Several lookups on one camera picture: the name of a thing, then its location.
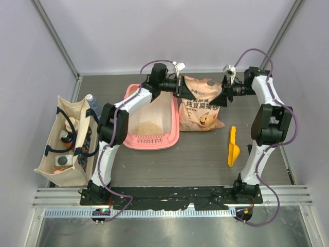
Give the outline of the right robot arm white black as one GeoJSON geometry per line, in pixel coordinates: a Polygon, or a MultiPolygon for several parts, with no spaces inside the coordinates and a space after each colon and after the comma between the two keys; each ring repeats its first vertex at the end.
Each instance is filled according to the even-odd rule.
{"type": "Polygon", "coordinates": [[[238,203],[249,202],[259,194],[261,174],[269,156],[285,141],[293,110],[279,98],[271,72],[249,67],[244,81],[235,82],[232,65],[224,68],[222,91],[210,103],[225,107],[234,96],[256,95],[260,108],[251,126],[252,145],[247,163],[233,183],[232,197],[238,203]]]}

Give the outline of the yellow plastic scoop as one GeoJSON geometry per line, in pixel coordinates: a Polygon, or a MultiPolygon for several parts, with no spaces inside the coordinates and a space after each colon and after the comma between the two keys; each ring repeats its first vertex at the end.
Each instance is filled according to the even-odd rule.
{"type": "Polygon", "coordinates": [[[233,167],[235,161],[240,154],[240,148],[236,144],[236,127],[230,128],[229,146],[228,146],[228,166],[233,167]]]}

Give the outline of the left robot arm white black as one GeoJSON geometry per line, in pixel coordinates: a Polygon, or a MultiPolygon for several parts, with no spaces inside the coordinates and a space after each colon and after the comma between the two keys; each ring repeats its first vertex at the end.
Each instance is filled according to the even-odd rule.
{"type": "Polygon", "coordinates": [[[107,103],[102,110],[98,123],[99,154],[97,167],[88,182],[87,188],[81,193],[81,198],[91,205],[104,205],[111,196],[133,197],[114,192],[110,189],[111,172],[116,153],[125,141],[128,133],[129,116],[142,107],[153,102],[161,92],[169,92],[176,98],[195,99],[179,73],[186,66],[182,62],[172,62],[174,73],[168,75],[167,60],[155,60],[151,73],[143,79],[139,88],[128,98],[116,104],[107,103]]]}

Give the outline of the pink cat litter bag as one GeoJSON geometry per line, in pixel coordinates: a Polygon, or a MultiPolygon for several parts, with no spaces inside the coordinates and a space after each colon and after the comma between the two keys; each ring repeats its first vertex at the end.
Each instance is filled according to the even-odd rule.
{"type": "Polygon", "coordinates": [[[195,99],[183,99],[179,106],[181,131],[211,131],[224,127],[218,119],[220,107],[210,102],[221,93],[222,84],[211,79],[196,79],[185,76],[185,83],[195,99]]]}

